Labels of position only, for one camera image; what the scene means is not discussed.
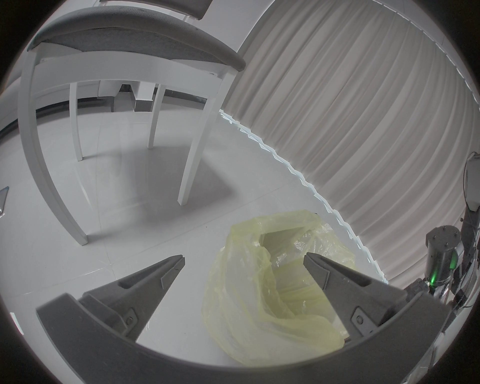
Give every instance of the tile floor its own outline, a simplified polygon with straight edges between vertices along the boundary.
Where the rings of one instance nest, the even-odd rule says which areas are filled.
[[[35,308],[64,292],[78,298],[181,253],[186,265],[138,343],[189,361],[237,366],[210,339],[201,319],[215,254],[232,224],[295,209],[318,212],[328,222],[323,204],[271,153],[219,117],[189,202],[180,206],[198,105],[166,98],[152,150],[146,148],[149,113],[134,113],[128,94],[116,98],[114,113],[100,107],[79,113],[83,161],[75,160],[68,113],[40,119],[39,135],[53,181],[89,235],[83,247],[43,201],[18,131],[0,143],[0,187],[10,187],[0,218],[0,292],[26,341],[62,382],[80,383],[50,343]],[[345,227],[329,224],[355,253],[359,269],[374,276]]]

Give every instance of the yellow plastic bag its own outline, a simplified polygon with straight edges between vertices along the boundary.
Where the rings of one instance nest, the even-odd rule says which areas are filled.
[[[355,268],[354,255],[309,211],[231,227],[210,270],[202,316],[210,336],[232,358],[271,366],[343,347],[348,333],[303,266],[307,252]]]

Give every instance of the metal cylinder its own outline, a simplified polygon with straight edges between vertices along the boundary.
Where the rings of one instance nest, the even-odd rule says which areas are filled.
[[[425,278],[430,287],[446,284],[453,271],[461,263],[463,243],[458,228],[446,225],[427,233],[425,244],[428,247]]]

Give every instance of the white chair leg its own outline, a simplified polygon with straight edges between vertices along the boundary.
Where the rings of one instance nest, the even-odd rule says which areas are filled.
[[[36,57],[35,50],[27,54],[18,93],[18,127],[25,158],[38,190],[52,213],[80,245],[85,245],[88,243],[87,235],[73,219],[55,188],[40,147],[35,105],[30,95]]]
[[[78,119],[77,119],[77,89],[78,83],[70,84],[70,125],[72,126],[73,147],[75,148],[75,155],[77,161],[84,159],[82,155],[82,147],[80,146],[80,136],[78,134]]]
[[[158,114],[160,113],[160,107],[162,106],[163,95],[165,94],[165,86],[158,85],[156,90],[155,100],[153,102],[152,117],[150,119],[150,136],[148,138],[148,149],[153,148],[153,140],[155,139],[156,125],[158,123]]]
[[[205,145],[208,139],[208,135],[212,130],[212,126],[218,117],[218,111],[222,107],[223,101],[227,96],[228,90],[232,85],[237,71],[230,68],[224,75],[222,84],[217,92],[216,97],[207,100],[204,106],[204,111],[200,119],[199,127],[193,137],[192,145],[188,153],[187,164],[183,172],[183,177],[180,185],[180,192],[178,202],[180,205],[185,205],[192,189],[193,179],[197,173],[202,153],[205,149]]]

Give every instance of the beige curtain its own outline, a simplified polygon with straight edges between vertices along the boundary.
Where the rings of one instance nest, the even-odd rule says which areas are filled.
[[[391,284],[422,276],[425,235],[465,208],[479,106],[447,56],[371,0],[277,0],[225,112],[302,172]]]

